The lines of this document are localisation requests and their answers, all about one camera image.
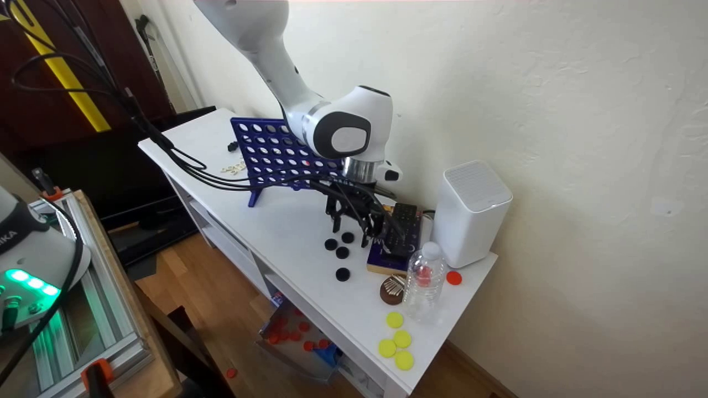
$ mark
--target white table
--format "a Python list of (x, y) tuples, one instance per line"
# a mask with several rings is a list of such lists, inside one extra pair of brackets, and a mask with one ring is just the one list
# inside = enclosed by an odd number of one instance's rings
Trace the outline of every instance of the white table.
[[(221, 170), (241, 161), (239, 152), (226, 150), (235, 140), (229, 122), (233, 117), (236, 115), (232, 112), (219, 109), (166, 135), (177, 148), (205, 162), (213, 174), (232, 177), (221, 174)], [(412, 393), (497, 258), (490, 253), (460, 269), (461, 285), (445, 284), (439, 315), (433, 323), (420, 324), (406, 318), (402, 329), (413, 337), (409, 351), (415, 365), (403, 371), (392, 358), (378, 353), (379, 341), (392, 338), (394, 333), (386, 325), (386, 315), (400, 309), (379, 298), (379, 286), (385, 277), (366, 270), (369, 249), (359, 247), (362, 233), (353, 220), (343, 217), (341, 227), (341, 232), (352, 231), (357, 237), (348, 245), (350, 256), (339, 260), (325, 250), (324, 241), (333, 235), (331, 220), (324, 214), (324, 195), (272, 187), (263, 191), (255, 207), (249, 208), (249, 192), (206, 186), (180, 170), (153, 142), (142, 141), (139, 147), (163, 169), (207, 243), (229, 257), (264, 295), (270, 297), (281, 291), (385, 390), (386, 398)], [(334, 276), (340, 267), (351, 270), (350, 279), (344, 283)], [(367, 394), (361, 386), (356, 387)]]

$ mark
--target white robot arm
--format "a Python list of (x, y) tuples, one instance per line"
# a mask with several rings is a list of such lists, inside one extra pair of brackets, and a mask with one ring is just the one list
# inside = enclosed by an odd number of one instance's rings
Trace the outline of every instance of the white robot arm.
[(342, 159), (343, 175), (358, 183), (395, 181), (400, 170), (384, 161), (393, 103), (366, 86), (327, 101), (302, 80), (282, 41), (287, 1), (196, 0), (218, 31), (253, 63), (280, 102), (292, 133), (319, 156)]

